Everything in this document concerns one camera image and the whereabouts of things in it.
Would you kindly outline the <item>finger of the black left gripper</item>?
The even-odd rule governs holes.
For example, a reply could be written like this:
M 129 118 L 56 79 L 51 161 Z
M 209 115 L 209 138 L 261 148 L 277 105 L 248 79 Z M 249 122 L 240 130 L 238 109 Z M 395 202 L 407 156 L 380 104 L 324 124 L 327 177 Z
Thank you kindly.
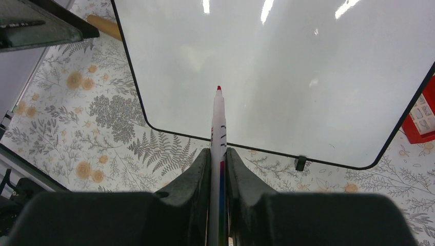
M 55 1 L 1 1 L 1 53 L 99 36 L 96 27 Z

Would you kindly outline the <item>white black-framed whiteboard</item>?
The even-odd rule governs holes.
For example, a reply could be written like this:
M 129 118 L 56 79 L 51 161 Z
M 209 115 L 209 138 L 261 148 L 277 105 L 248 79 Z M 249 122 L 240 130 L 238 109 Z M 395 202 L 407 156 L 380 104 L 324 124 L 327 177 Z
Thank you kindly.
M 113 1 L 147 124 L 368 169 L 434 73 L 434 1 Z

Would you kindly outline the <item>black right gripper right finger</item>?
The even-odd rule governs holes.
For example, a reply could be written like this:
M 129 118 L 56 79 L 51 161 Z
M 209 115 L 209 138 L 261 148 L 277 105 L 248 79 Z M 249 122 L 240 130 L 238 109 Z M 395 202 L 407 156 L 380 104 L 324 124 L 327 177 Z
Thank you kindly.
M 237 151 L 226 153 L 229 236 L 234 245 L 266 245 L 270 229 L 263 195 L 277 193 L 248 169 Z

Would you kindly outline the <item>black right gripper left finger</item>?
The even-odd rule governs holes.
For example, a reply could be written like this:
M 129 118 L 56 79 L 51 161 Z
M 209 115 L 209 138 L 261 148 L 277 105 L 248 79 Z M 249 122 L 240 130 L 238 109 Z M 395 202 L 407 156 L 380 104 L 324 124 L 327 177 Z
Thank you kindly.
M 192 165 L 154 194 L 159 197 L 160 245 L 206 245 L 211 154 L 202 149 Z

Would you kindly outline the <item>red whiteboard marker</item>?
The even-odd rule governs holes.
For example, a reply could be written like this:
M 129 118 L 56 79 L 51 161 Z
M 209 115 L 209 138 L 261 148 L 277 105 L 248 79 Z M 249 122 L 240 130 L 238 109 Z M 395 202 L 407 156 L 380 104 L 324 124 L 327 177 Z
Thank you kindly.
M 210 155 L 210 203 L 207 228 L 208 245 L 228 244 L 225 160 L 227 151 L 225 100 L 221 86 L 213 101 Z

